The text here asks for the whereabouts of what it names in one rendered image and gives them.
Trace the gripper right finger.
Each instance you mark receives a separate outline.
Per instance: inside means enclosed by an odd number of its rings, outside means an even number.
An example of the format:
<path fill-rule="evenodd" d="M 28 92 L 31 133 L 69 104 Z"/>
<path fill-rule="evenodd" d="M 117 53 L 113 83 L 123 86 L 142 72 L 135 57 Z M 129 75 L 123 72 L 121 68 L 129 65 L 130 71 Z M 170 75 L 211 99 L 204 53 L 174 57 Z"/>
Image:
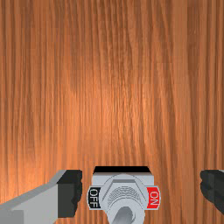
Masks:
<path fill-rule="evenodd" d="M 200 178 L 203 196 L 224 215 L 224 170 L 203 170 Z"/>

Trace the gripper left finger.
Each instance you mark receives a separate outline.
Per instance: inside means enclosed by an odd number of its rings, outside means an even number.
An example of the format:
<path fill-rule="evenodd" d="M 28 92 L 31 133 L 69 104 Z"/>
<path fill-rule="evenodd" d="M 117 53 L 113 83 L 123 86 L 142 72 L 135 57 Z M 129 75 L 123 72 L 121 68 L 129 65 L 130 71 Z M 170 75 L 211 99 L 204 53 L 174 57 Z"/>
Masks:
<path fill-rule="evenodd" d="M 0 224 L 54 224 L 73 218 L 82 195 L 82 171 L 58 171 L 47 184 L 0 205 Z"/>

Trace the grey toggle switch black base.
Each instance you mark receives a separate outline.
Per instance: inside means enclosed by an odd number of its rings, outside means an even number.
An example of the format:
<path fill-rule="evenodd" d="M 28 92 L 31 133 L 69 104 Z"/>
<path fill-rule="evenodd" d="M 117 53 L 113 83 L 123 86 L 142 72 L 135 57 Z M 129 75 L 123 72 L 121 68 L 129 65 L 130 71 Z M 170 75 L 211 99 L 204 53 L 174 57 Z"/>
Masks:
<path fill-rule="evenodd" d="M 90 210 L 102 210 L 109 224 L 144 224 L 147 210 L 158 210 L 159 187 L 147 166 L 96 166 L 88 188 Z"/>

